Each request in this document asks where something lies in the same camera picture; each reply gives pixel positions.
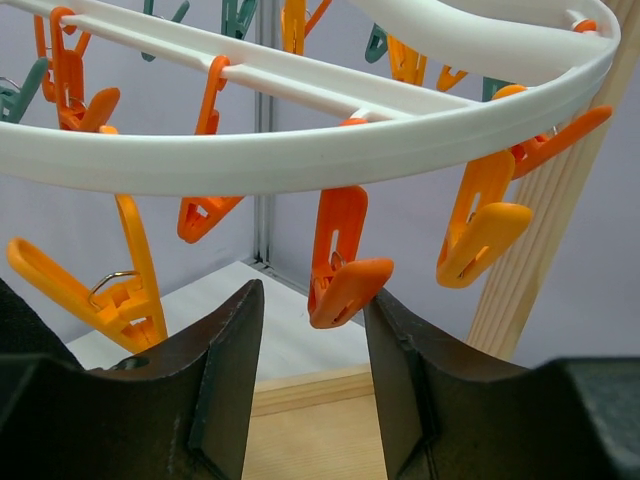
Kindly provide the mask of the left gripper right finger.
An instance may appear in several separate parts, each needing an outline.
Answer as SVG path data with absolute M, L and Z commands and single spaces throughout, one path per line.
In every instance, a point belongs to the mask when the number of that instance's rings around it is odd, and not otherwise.
M 364 310 L 391 479 L 635 479 L 639 361 L 523 368 L 412 313 L 388 292 Z

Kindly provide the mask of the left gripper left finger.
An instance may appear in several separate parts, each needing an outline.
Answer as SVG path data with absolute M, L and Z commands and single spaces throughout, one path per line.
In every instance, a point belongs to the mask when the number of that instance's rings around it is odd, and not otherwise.
M 90 370 L 3 286 L 2 477 L 240 478 L 263 318 L 252 280 L 160 344 Z

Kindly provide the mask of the white round clip hanger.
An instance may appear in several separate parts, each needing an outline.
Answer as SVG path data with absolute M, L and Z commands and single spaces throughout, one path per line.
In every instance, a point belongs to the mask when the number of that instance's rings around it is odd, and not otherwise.
M 586 111 L 621 41 L 600 1 L 364 1 L 421 53 L 508 82 L 488 102 L 411 86 L 268 47 L 173 25 L 98 1 L 56 7 L 52 32 L 80 29 L 332 114 L 342 125 L 278 133 L 108 136 L 32 126 L 1 130 L 3 174 L 70 189 L 147 196 L 305 192 L 464 165 L 437 264 L 444 286 L 469 285 L 524 231 L 530 210 L 509 183 L 609 116 Z

